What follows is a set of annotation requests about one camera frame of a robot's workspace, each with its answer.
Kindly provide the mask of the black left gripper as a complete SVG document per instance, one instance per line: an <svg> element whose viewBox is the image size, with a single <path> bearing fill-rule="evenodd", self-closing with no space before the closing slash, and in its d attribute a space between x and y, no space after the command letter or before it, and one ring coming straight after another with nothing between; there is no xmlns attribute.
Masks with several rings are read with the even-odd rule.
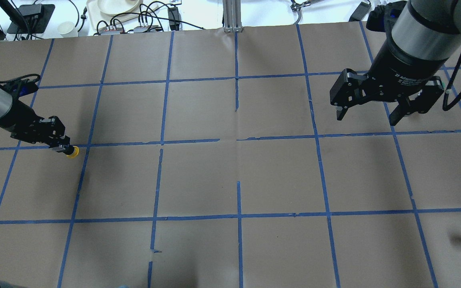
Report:
<svg viewBox="0 0 461 288"><path fill-rule="evenodd" d="M71 139L65 135L65 125L57 116L43 118L28 105L17 102L15 108L16 123L11 137L31 144L44 143L52 146L57 153L66 153Z"/></svg>

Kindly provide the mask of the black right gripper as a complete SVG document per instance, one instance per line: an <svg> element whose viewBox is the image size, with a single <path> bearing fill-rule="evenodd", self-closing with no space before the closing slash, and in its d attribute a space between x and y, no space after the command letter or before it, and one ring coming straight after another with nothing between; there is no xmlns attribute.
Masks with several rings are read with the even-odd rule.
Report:
<svg viewBox="0 0 461 288"><path fill-rule="evenodd" d="M413 113L427 113L444 92L441 77L434 76L442 65L443 60L422 60L402 51L393 40L384 41L366 73L344 69L331 87L330 103L335 106L337 120L343 120L353 106L395 102L399 96L389 115L390 126ZM411 100L409 96L418 91Z"/></svg>

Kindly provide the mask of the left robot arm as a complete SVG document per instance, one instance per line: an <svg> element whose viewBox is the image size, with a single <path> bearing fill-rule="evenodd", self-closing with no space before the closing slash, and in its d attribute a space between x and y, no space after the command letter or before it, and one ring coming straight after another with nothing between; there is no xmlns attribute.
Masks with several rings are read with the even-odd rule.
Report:
<svg viewBox="0 0 461 288"><path fill-rule="evenodd" d="M46 144L57 153L75 158L79 148L71 145L62 121L57 116L38 116L20 100L20 97L38 91L40 79L39 74L27 74L0 81L0 128L8 131L11 138L30 144Z"/></svg>

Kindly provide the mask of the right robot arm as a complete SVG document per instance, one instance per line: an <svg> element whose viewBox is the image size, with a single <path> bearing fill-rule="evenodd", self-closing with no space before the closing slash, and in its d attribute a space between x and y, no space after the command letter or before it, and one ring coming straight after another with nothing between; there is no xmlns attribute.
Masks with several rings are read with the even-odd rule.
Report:
<svg viewBox="0 0 461 288"><path fill-rule="evenodd" d="M445 111L461 100L459 93L449 102L449 87L436 75L461 46L461 0L408 0L398 16L388 5L369 16L372 23L386 40L367 73L346 68L333 84L329 96L337 120L356 105L396 102L389 115L395 126L403 117L427 113L441 95Z"/></svg>

